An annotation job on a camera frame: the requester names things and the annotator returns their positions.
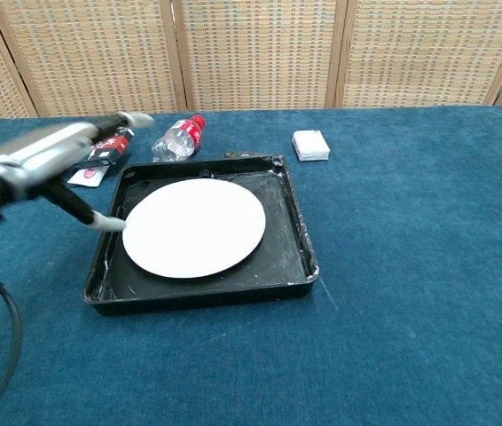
water bottle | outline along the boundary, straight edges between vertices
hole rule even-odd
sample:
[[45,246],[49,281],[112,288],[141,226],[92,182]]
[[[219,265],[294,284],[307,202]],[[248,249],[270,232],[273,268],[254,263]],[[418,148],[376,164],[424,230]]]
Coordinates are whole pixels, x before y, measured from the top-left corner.
[[201,144],[206,120],[201,115],[180,120],[153,144],[153,162],[181,162]]

small white box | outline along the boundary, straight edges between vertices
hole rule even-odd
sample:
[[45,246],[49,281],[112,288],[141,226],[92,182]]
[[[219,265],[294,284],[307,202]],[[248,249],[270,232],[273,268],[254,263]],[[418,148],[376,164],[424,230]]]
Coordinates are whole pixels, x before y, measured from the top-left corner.
[[293,135],[293,145],[301,162],[327,160],[330,148],[320,130],[298,130]]
[[103,179],[108,169],[109,166],[99,166],[77,170],[67,182],[68,184],[97,188],[101,184],[101,179]]

black baking tray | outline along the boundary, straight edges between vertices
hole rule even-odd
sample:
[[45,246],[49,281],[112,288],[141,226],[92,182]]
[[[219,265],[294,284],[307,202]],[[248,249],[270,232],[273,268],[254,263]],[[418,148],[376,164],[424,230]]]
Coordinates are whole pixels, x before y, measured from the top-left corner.
[[115,315],[243,304],[310,292],[319,275],[318,262],[280,155],[130,166],[119,177],[111,215],[126,218],[153,191],[194,178],[222,179],[244,186],[263,204],[265,233],[253,253],[215,275],[169,279],[134,264],[120,233],[103,234],[82,292],[85,303],[102,314]]

red label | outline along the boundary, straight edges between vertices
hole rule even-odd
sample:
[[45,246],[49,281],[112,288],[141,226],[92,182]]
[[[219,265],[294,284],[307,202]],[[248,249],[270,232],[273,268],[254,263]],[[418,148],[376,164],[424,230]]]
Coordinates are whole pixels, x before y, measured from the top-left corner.
[[91,179],[95,176],[95,169],[86,169],[83,172],[83,177],[86,179]]
[[193,122],[192,120],[184,120],[184,122],[177,128],[185,130],[190,135],[190,138],[192,138],[192,140],[194,141],[194,151],[200,147],[201,130],[195,122]]
[[129,144],[129,140],[124,136],[112,136],[107,139],[103,139],[101,142],[97,142],[95,145],[96,150],[102,149],[116,149],[121,154]]

tissue box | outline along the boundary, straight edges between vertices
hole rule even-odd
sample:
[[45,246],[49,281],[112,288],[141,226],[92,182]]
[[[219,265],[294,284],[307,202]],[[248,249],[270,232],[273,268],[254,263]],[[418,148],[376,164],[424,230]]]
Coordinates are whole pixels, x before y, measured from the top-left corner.
[[330,147],[319,130],[298,130],[293,135],[293,145],[301,162],[327,160]]

